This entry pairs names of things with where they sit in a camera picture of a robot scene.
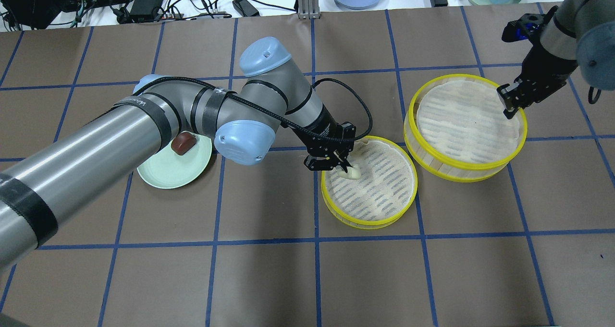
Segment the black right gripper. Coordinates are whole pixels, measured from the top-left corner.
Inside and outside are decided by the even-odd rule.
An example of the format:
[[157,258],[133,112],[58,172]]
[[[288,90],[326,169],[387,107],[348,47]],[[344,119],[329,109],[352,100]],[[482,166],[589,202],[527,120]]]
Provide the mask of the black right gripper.
[[542,46],[533,46],[521,64],[521,73],[512,84],[504,84],[497,92],[504,103],[503,114],[512,120],[520,109],[540,103],[566,85],[577,69],[576,60],[551,54]]

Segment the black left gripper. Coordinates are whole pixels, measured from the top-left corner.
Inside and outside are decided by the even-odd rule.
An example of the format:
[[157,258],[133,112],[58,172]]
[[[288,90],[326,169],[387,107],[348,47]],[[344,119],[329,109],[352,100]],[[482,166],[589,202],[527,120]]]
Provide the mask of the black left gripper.
[[347,160],[354,149],[349,139],[355,137],[356,126],[350,122],[337,123],[325,106],[310,124],[294,129],[294,133],[306,146],[308,156],[304,160],[310,171],[331,171],[340,167],[344,175],[351,175],[354,168]]

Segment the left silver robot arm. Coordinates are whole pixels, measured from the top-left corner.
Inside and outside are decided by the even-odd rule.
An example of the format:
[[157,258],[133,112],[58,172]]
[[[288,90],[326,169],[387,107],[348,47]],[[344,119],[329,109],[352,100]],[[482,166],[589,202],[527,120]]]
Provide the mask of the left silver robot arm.
[[350,122],[338,123],[277,38],[247,47],[240,69],[246,78],[240,92],[195,78],[147,75],[131,96],[3,171],[1,269],[48,242],[182,132],[208,137],[223,157],[252,166],[264,159],[277,130],[290,128],[306,146],[308,170],[352,168],[347,158],[369,134],[372,119],[362,134]]

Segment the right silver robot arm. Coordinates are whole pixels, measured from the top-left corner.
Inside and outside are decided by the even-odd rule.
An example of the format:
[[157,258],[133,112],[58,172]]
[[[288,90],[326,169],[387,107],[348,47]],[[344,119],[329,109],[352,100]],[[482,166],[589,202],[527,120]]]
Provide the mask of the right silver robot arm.
[[497,89],[507,119],[553,95],[577,68],[590,104],[615,88],[614,7],[615,0],[564,0],[546,14],[526,13],[506,25],[503,42],[532,44],[520,75]]

